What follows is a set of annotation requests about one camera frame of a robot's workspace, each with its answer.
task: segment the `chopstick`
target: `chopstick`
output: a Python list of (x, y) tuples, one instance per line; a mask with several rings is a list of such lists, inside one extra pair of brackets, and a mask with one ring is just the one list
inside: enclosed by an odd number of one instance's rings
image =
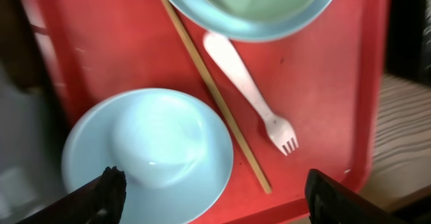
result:
[(257, 179), (262, 185), (263, 190), (267, 194), (272, 193), (271, 186), (269, 185), (269, 182), (265, 175), (262, 172), (261, 167), (257, 163), (257, 160), (255, 156), (253, 155), (253, 152), (251, 151), (249, 145), (247, 144), (244, 136), (241, 133), (241, 130), (239, 129), (232, 113), (230, 113), (228, 105), (226, 105), (223, 96), (221, 95), (220, 91), (217, 88), (216, 83), (214, 82), (213, 78), (209, 74), (209, 71), (207, 67), (205, 66), (205, 63), (203, 62), (201, 56), (199, 55), (195, 45), (193, 44), (193, 41), (190, 39), (189, 34), (187, 33), (185, 27), (183, 26), (183, 23), (180, 21), (180, 18), (177, 16), (174, 8), (170, 4), (168, 0), (161, 0), (162, 4), (165, 8), (165, 10), (168, 12), (168, 15), (170, 19), (172, 20), (172, 23), (175, 26), (176, 31), (181, 37), (181, 40), (183, 41), (187, 51), (190, 54), (190, 57), (193, 59), (193, 62), (195, 63), (195, 66), (201, 75), (203, 81), (207, 85), (211, 95), (213, 96), (213, 99), (215, 100), (218, 108), (222, 112), (224, 118), (226, 119), (226, 122), (228, 123), (230, 130), (234, 134), (236, 141), (238, 141), (238, 144), (240, 145), (240, 148), (242, 152), (244, 153), (245, 157), (248, 160), (248, 163), (250, 164), (251, 168), (253, 169)]

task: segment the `light blue bowl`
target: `light blue bowl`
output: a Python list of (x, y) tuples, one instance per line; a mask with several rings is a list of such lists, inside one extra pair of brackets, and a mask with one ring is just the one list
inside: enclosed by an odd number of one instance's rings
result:
[(255, 22), (234, 17), (206, 0), (170, 0), (183, 14), (205, 29), (235, 40), (251, 42), (275, 40), (297, 32), (311, 23), (331, 1), (314, 0), (292, 17), (275, 22)]
[[(151, 168), (146, 174), (152, 175), (156, 180), (163, 180), (163, 185), (151, 186), (154, 182), (151, 182), (152, 179), (148, 178), (149, 176), (136, 176), (135, 170), (128, 171), (129, 166), (126, 165), (126, 168), (122, 170), (126, 173), (127, 197), (121, 223), (173, 224), (188, 223), (196, 219), (212, 206), (228, 183), (233, 166), (232, 140), (222, 119), (209, 106), (197, 98), (174, 90), (129, 91), (104, 100), (89, 110), (73, 127), (63, 150), (62, 168), (66, 189), (72, 192), (87, 184), (102, 174), (107, 166), (117, 165), (121, 169), (123, 162), (118, 161), (118, 151), (113, 151), (112, 141), (118, 133), (118, 128), (127, 129), (119, 124), (124, 122), (130, 124), (134, 121), (127, 119), (132, 117), (131, 111), (134, 109), (136, 109), (136, 115), (143, 119), (140, 122), (144, 123), (144, 127), (140, 128), (139, 124), (131, 124), (130, 127), (137, 127), (144, 133), (148, 130), (147, 124), (160, 122), (162, 124), (157, 127), (150, 126), (150, 128), (163, 130), (164, 124), (170, 126), (176, 124), (179, 127), (176, 130), (186, 128), (185, 135), (177, 135), (175, 130), (172, 131), (169, 128), (166, 129), (166, 136), (147, 131), (142, 135), (149, 136), (149, 138), (160, 136), (163, 139), (146, 138), (143, 145), (146, 141), (154, 140), (157, 143), (165, 141), (169, 137), (175, 139), (172, 144), (176, 144), (188, 141), (189, 137), (192, 137), (195, 140), (198, 139), (199, 147), (196, 148), (198, 154), (190, 154), (194, 159), (193, 167), (188, 168), (184, 176), (176, 178), (176, 181), (169, 182), (167, 185), (164, 182), (166, 176), (162, 176), (160, 179), (157, 172), (152, 171)], [(151, 121), (154, 120), (154, 115), (151, 113), (153, 110), (162, 121)], [(145, 117), (145, 114), (151, 114), (149, 119)], [(191, 125), (198, 127), (187, 130)], [(136, 147), (133, 145), (135, 143), (129, 145), (129, 141), (133, 142), (133, 137), (125, 140), (125, 146)], [(166, 144), (169, 142), (162, 143), (161, 147), (166, 147)], [(142, 154), (145, 157), (147, 155), (145, 151), (148, 151), (148, 148), (138, 146), (135, 151), (136, 155)], [(155, 154), (150, 154), (150, 156), (156, 156), (156, 159), (162, 153), (160, 149), (152, 151)], [(145, 169), (159, 164), (158, 160), (155, 160), (154, 163), (151, 161), (150, 165), (143, 163), (145, 160), (138, 161), (136, 166), (142, 166)], [(139, 181), (140, 177), (143, 177), (144, 182), (149, 180), (150, 186)]]

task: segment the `tray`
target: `tray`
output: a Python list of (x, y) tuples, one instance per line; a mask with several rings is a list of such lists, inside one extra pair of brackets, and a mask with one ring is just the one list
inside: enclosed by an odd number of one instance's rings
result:
[[(204, 29), (182, 16), (273, 188), (267, 195), (234, 144), (220, 199), (194, 223), (279, 223), (308, 213), (304, 184), (317, 168), (358, 191), (371, 165), (389, 0), (333, 0), (309, 26), (282, 40), (235, 42), (275, 112), (296, 129), (288, 157), (204, 51)], [(159, 0), (23, 0), (53, 84), (73, 124), (122, 91), (165, 87), (217, 110)]]

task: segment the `white plastic fork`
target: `white plastic fork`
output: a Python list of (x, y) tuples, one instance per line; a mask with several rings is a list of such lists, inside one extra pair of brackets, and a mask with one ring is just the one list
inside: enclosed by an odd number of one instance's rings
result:
[(261, 116), (267, 134), (274, 145), (284, 155), (299, 148), (292, 125), (272, 112), (229, 39), (213, 32), (207, 32), (203, 36), (203, 45), (218, 67)]

